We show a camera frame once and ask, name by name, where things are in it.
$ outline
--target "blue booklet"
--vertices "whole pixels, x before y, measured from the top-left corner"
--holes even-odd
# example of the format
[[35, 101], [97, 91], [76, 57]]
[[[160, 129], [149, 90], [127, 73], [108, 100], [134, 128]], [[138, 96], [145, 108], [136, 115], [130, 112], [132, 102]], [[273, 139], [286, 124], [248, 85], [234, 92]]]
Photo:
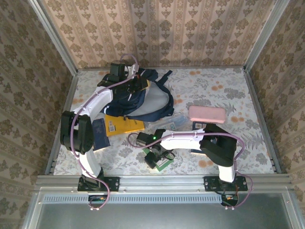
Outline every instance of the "blue booklet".
[[96, 119], [92, 123], [93, 134], [94, 134], [94, 143], [93, 150], [99, 150], [110, 146], [109, 139], [106, 135], [106, 126], [103, 118]]
[[[206, 124], [207, 123], [204, 123], [204, 122], [194, 121], [192, 130], [205, 129]], [[191, 153], [203, 154], [203, 152], [198, 149], [191, 149]]]

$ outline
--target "patterned wall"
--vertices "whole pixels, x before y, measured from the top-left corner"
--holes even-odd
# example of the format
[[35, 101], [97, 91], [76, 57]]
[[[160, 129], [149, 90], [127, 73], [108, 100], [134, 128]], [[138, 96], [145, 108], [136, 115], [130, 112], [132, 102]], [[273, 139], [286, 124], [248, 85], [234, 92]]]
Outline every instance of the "patterned wall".
[[275, 149], [305, 214], [305, 1], [292, 0], [252, 68]]
[[25, 0], [0, 1], [0, 228], [19, 228], [71, 74]]
[[275, 0], [41, 0], [78, 68], [243, 65]]

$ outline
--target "navy blue backpack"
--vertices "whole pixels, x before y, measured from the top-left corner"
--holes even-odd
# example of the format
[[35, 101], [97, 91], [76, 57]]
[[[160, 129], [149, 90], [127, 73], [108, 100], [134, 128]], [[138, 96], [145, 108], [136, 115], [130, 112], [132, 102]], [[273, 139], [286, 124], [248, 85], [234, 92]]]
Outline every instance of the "navy blue backpack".
[[168, 71], [159, 81], [158, 73], [154, 69], [140, 68], [141, 77], [150, 81], [150, 87], [135, 92], [131, 97], [113, 100], [108, 103], [102, 112], [110, 116], [123, 116], [145, 122], [155, 122], [173, 114], [173, 96], [164, 86], [172, 71]]

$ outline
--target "yellow notebook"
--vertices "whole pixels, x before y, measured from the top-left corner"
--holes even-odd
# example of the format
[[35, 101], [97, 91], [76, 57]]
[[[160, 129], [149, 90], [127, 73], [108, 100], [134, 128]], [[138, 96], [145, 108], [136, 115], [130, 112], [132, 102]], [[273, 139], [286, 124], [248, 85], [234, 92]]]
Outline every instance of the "yellow notebook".
[[143, 130], [144, 122], [138, 120], [131, 120], [123, 117], [113, 117], [105, 115], [106, 135], [120, 135], [133, 131]]

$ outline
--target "floral tablecloth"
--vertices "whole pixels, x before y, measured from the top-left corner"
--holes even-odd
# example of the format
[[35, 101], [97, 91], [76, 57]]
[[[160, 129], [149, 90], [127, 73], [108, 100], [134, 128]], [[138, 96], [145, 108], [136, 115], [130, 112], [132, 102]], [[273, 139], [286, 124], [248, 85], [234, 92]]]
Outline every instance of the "floral tablecloth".
[[[168, 70], [157, 70], [162, 77]], [[106, 71], [79, 72], [79, 82], [71, 110], [81, 105], [94, 91]], [[188, 116], [191, 105], [223, 107], [227, 120], [219, 125], [227, 132], [241, 137], [246, 145], [237, 161], [240, 172], [273, 173], [249, 90], [242, 69], [176, 69], [165, 86], [174, 97], [174, 115]], [[189, 121], [182, 130], [191, 130]], [[218, 174], [218, 167], [205, 155], [190, 153], [190, 150], [175, 150], [174, 162], [164, 170], [150, 169], [144, 162], [145, 153], [131, 148], [127, 134], [111, 136], [111, 146], [98, 150], [95, 156], [106, 175], [198, 175]], [[55, 175], [79, 175], [81, 169], [72, 153], [61, 146]]]

